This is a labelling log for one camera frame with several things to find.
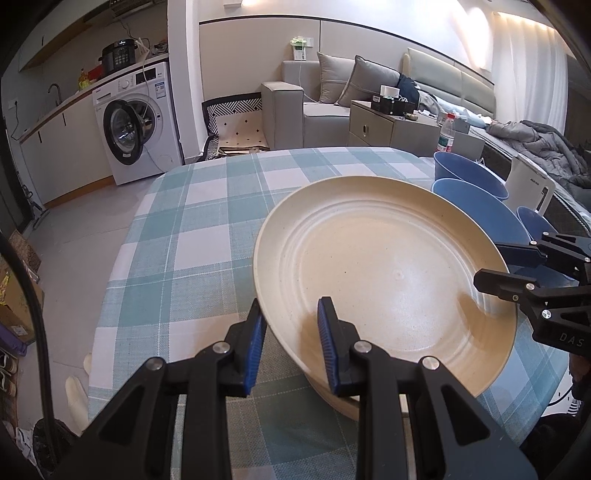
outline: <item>plate rim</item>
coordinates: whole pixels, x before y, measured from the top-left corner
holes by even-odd
[[[400,179],[392,179],[389,177],[384,177],[384,176],[379,176],[379,175],[374,175],[374,176],[369,176],[369,175],[341,175],[341,176],[336,176],[336,177],[329,177],[327,179],[321,179],[321,180],[316,180],[314,182],[311,182],[307,185],[303,185],[297,189],[295,189],[293,192],[291,192],[289,195],[286,195],[284,198],[282,198],[279,203],[277,203],[273,209],[269,212],[269,214],[267,215],[267,217],[265,218],[265,221],[263,222],[263,224],[261,225],[261,228],[259,229],[258,235],[256,236],[256,241],[255,241],[255,246],[254,246],[254,253],[252,256],[252,275],[253,275],[253,279],[254,279],[254,284],[255,284],[255,294],[256,294],[256,298],[259,302],[259,306],[261,307],[261,311],[263,313],[263,317],[265,317],[265,321],[267,322],[267,325],[269,326],[269,328],[271,328],[271,331],[273,332],[273,335],[275,336],[275,338],[277,339],[277,341],[279,342],[279,344],[281,345],[281,347],[283,348],[283,350],[286,351],[286,353],[289,355],[289,357],[291,358],[291,360],[299,367],[299,369],[302,371],[302,373],[304,375],[306,375],[307,377],[311,377],[315,382],[317,382],[318,384],[320,384],[321,386],[327,388],[330,391],[330,387],[329,384],[327,382],[327,380],[324,378],[317,378],[317,376],[313,373],[313,371],[308,368],[308,366],[299,358],[298,355],[295,354],[295,352],[291,349],[291,347],[287,344],[287,342],[282,338],[281,335],[278,334],[276,328],[274,328],[273,322],[269,322],[267,320],[267,314],[266,314],[266,310],[267,310],[267,306],[265,304],[264,299],[261,298],[261,296],[259,295],[259,292],[261,291],[260,289],[260,284],[259,284],[259,276],[258,276],[258,256],[260,254],[260,243],[261,243],[261,237],[264,234],[265,231],[265,227],[267,226],[267,223],[269,222],[269,219],[272,218],[272,215],[275,213],[275,211],[284,203],[287,202],[291,199],[291,197],[295,196],[297,193],[299,193],[301,190],[304,190],[308,187],[311,187],[312,185],[316,185],[322,182],[329,182],[329,181],[342,181],[343,179],[351,179],[351,178],[357,178],[357,179],[381,179],[381,180],[388,180],[394,183],[404,183],[405,185],[411,186],[413,188],[416,189],[420,189],[423,190],[425,192],[427,192],[428,194],[432,194],[435,195],[439,200],[446,202],[447,204],[449,204],[451,207],[453,207],[455,210],[457,210],[460,215],[463,215],[466,219],[468,219],[470,222],[472,222],[483,234],[484,236],[488,239],[488,241],[492,244],[498,258],[501,260],[502,266],[505,269],[506,273],[509,273],[509,268],[507,267],[507,264],[505,262],[505,259],[503,258],[503,256],[501,255],[501,253],[499,252],[498,248],[496,247],[495,243],[493,242],[493,240],[488,236],[488,234],[482,229],[482,227],[480,227],[480,225],[478,225],[467,213],[465,213],[463,210],[461,210],[459,207],[457,207],[456,205],[454,205],[452,202],[450,202],[449,200],[437,195],[436,193],[432,192],[430,189],[425,189],[423,187],[420,187],[418,185],[415,185],[414,183],[410,182],[410,181],[405,181],[405,180],[400,180]],[[487,388],[489,388],[495,381],[496,379],[499,377],[499,375],[501,374],[501,372],[505,369],[505,366],[507,365],[507,362],[509,361],[509,357],[511,356],[511,352],[513,351],[513,347],[515,345],[515,338],[517,337],[517,321],[518,321],[518,312],[517,312],[517,307],[514,307],[514,315],[513,317],[513,343],[511,346],[511,349],[509,349],[506,358],[504,359],[502,365],[499,367],[498,372],[495,374],[494,379],[491,381],[491,383],[485,387],[484,389],[482,389],[482,391],[476,393],[474,396],[477,397],[478,395],[481,395],[484,391],[486,391]]]

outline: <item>blue bowl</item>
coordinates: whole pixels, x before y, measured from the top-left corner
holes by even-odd
[[[502,182],[486,168],[466,157],[449,152],[436,152],[435,180],[456,179],[476,185],[499,200],[509,198]]]
[[[464,211],[495,243],[528,245],[530,235],[504,203],[471,183],[456,179],[436,180],[431,191]]]
[[[544,232],[558,233],[556,228],[548,223],[548,220],[530,208],[519,207],[517,209],[517,218],[521,220],[521,223],[524,224],[525,229],[536,241],[541,240]]]
[[[531,237],[536,241],[541,240],[543,232],[558,233],[556,228],[548,223],[548,220],[530,208],[519,207],[517,209],[517,217],[521,220],[521,223],[524,224],[525,229],[530,233]],[[562,273],[543,265],[536,268],[524,267],[517,270],[515,273],[517,275],[523,275],[524,277],[534,277],[537,279],[541,287],[557,288],[577,284],[572,278],[566,277]]]

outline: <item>plaid tablecloth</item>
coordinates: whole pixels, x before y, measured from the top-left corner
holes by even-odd
[[[95,333],[91,418],[149,357],[176,361],[222,339],[255,296],[252,253],[271,209],[338,175],[379,175],[425,188],[433,163],[390,148],[318,148],[176,168],[141,202],[115,261]],[[511,357],[478,400],[521,443],[554,394],[567,354],[535,343],[520,315]],[[173,475],[178,476],[183,402]],[[354,478],[356,423],[311,388],[270,330],[257,384],[228,400],[235,479]]]

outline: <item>headboard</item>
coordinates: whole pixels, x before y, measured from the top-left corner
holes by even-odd
[[[402,56],[400,69],[417,82],[422,90],[474,113],[495,117],[496,100],[492,82],[480,80],[454,65],[413,48],[409,48]]]

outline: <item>shoe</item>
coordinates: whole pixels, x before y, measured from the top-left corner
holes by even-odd
[[[10,377],[4,370],[0,370],[0,390],[10,397],[17,396],[17,386],[10,381]]]
[[[17,361],[2,348],[0,348],[0,368],[8,375],[17,373]]]

